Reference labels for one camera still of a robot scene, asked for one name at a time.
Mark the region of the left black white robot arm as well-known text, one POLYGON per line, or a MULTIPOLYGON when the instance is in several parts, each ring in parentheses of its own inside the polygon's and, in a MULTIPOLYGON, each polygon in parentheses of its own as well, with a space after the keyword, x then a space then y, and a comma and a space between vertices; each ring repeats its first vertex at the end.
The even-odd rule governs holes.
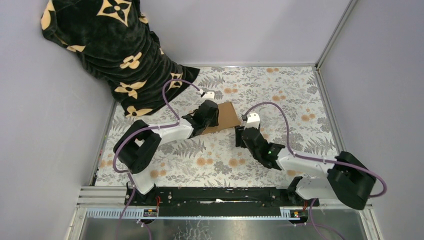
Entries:
POLYGON ((193 113, 180 117, 176 123, 149 125, 135 121, 114 146, 117 159, 126 166, 136 199, 144 206, 155 200, 155 183, 148 167, 159 146, 201 135, 206 128, 218 126, 219 107, 205 100, 193 113))

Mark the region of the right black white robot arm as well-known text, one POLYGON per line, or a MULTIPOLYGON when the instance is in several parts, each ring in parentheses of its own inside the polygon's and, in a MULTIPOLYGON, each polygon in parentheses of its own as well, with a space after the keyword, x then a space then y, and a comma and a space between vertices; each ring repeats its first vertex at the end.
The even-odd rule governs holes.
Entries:
POLYGON ((246 148, 268 169, 298 171, 310 175, 296 177, 287 188, 293 206, 305 200, 333 199, 355 210, 363 210, 377 178, 351 153, 336 156, 296 153, 283 144, 268 142, 255 127, 236 126, 235 145, 246 148))

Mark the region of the brown cardboard box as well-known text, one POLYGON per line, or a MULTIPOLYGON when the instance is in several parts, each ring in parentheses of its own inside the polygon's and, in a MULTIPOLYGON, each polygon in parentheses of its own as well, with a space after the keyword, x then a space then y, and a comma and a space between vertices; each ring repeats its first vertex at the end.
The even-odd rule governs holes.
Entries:
POLYGON ((213 134, 226 129, 232 129, 240 126, 241 121, 239 120, 236 110, 232 102, 227 101, 218 104, 218 126, 207 127, 201 135, 213 134))

